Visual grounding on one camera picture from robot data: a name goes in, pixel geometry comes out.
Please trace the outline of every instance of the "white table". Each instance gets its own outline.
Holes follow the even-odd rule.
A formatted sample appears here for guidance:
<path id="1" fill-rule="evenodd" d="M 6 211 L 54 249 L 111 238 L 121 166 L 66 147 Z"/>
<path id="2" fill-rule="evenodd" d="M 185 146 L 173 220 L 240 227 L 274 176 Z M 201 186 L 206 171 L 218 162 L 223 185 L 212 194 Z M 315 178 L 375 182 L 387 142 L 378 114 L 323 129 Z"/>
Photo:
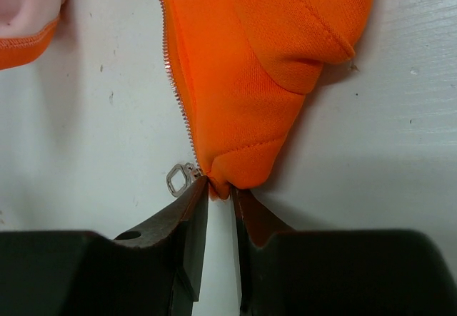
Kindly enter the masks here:
<path id="1" fill-rule="evenodd" d="M 0 72 L 0 229 L 113 237 L 173 200 L 192 159 L 158 0 L 70 0 L 35 63 Z M 303 229 L 413 228 L 457 277 L 457 0 L 376 0 L 255 194 Z M 237 315 L 231 206 L 210 203 L 195 315 Z"/>

